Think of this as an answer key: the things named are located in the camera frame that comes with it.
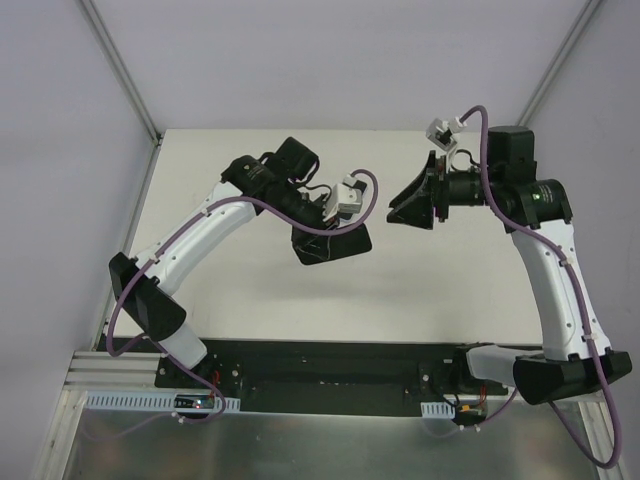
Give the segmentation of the phone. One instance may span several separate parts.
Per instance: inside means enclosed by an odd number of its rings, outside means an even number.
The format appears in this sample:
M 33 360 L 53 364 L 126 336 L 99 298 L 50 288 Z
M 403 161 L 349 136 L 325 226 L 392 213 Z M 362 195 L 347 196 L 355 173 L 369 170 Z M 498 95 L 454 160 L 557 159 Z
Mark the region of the phone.
M 372 241 L 365 224 L 358 226 L 355 230 L 343 233 L 334 237 L 334 246 L 339 251 L 338 260 L 367 253 L 372 250 Z

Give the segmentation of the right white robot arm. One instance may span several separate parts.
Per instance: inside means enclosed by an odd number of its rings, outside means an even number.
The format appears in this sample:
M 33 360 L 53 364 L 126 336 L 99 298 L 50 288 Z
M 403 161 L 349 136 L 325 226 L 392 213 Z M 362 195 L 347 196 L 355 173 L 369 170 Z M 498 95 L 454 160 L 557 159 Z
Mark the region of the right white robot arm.
M 450 165 L 460 153 L 459 131 L 435 121 L 430 151 L 420 174 L 389 203 L 388 222 L 431 230 L 453 206 L 483 206 L 487 200 L 477 163 L 466 170 Z M 542 329 L 538 352 L 478 344 L 463 348 L 465 377 L 515 387 L 531 405 L 594 393 L 603 382 L 628 375 L 628 353 L 612 349 L 586 293 L 577 295 L 581 276 L 576 258 L 572 211 L 562 184 L 539 180 L 534 133 L 519 126 L 488 131 L 488 178 L 494 201 L 520 230 L 507 227 L 534 294 Z

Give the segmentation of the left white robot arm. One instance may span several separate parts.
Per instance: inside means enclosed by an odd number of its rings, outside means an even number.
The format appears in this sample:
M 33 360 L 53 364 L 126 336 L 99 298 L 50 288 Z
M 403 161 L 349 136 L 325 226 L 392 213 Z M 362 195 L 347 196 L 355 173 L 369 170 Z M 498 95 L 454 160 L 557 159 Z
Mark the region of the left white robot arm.
M 233 160 L 181 225 L 133 257 L 118 253 L 110 260 L 114 310 L 125 311 L 165 354 L 194 369 L 208 350 L 173 296 L 223 240 L 269 212 L 291 226 L 291 242 L 302 264 L 336 258 L 339 250 L 332 241 L 353 230 L 341 226 L 336 196 L 340 191 L 351 194 L 353 188 L 344 181 L 330 194 L 310 199 L 301 190 L 319 166 L 319 157 L 292 137 L 259 158 Z

